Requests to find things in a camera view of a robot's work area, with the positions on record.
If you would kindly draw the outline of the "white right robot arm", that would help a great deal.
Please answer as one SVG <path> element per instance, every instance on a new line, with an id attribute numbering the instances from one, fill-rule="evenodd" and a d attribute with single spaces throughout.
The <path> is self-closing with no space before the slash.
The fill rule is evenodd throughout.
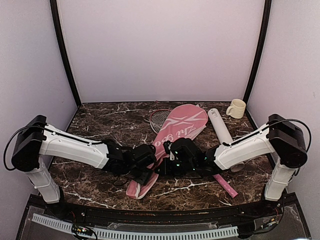
<path id="1" fill-rule="evenodd" d="M 166 141 L 163 146 L 166 157 L 155 169 L 164 176 L 183 176 L 195 172 L 201 177 L 213 176 L 232 166 L 260 155 L 276 153 L 278 160 L 271 178 L 264 188 L 264 199 L 255 205 L 255 213 L 266 217 L 275 208 L 284 189 L 308 159 L 309 144 L 305 144 L 301 128 L 295 119 L 285 119 L 278 114 L 268 117 L 268 122 L 241 138 L 203 152 L 189 138 Z"/>

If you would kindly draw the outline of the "pink racket cover bag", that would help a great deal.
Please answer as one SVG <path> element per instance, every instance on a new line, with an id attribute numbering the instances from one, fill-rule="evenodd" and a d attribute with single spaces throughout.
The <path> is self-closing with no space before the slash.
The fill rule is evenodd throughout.
<path id="1" fill-rule="evenodd" d="M 179 138 L 194 140 L 206 127 L 207 122 L 207 112 L 197 105 L 184 104 L 174 108 L 152 143 L 156 148 L 155 157 L 157 162 L 150 164 L 148 168 L 155 170 L 162 163 L 163 158 L 169 156 L 165 153 L 164 142 L 174 142 Z M 142 199 L 153 187 L 158 176 L 157 173 L 153 173 L 146 185 L 141 185 L 132 180 L 127 187 L 126 195 L 135 200 Z"/>

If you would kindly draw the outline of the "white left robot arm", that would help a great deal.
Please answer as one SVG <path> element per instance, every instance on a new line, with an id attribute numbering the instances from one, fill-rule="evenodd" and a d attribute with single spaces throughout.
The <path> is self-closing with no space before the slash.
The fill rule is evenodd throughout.
<path id="1" fill-rule="evenodd" d="M 149 167 L 157 162 L 152 144 L 137 147 L 120 146 L 112 140 L 94 141 L 61 131 L 37 115 L 26 126 L 17 130 L 12 152 L 12 168 L 27 174 L 34 188 L 46 204 L 60 218 L 67 218 L 70 206 L 63 201 L 63 192 L 54 182 L 41 156 L 60 157 L 116 176 L 130 175 L 140 185 L 146 185 L 153 174 Z"/>

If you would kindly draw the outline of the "white shuttlecock tube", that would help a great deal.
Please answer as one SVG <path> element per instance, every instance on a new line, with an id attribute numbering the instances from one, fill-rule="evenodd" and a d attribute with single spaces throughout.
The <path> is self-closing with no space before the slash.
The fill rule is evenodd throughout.
<path id="1" fill-rule="evenodd" d="M 210 119 L 210 122 L 212 123 L 212 126 L 215 130 L 215 133 L 218 137 L 218 140 L 220 144 L 222 143 L 232 143 L 233 139 L 229 133 L 229 130 L 227 129 L 219 111 L 216 108 L 212 108 L 207 112 L 207 115 Z M 222 159 L 221 157 L 218 159 L 220 163 L 217 163 L 219 167 L 222 167 L 224 170 L 231 169 L 232 172 L 239 172 L 244 167 L 245 164 L 243 161 L 241 162 L 235 162 L 235 160 L 226 160 L 225 158 Z"/>

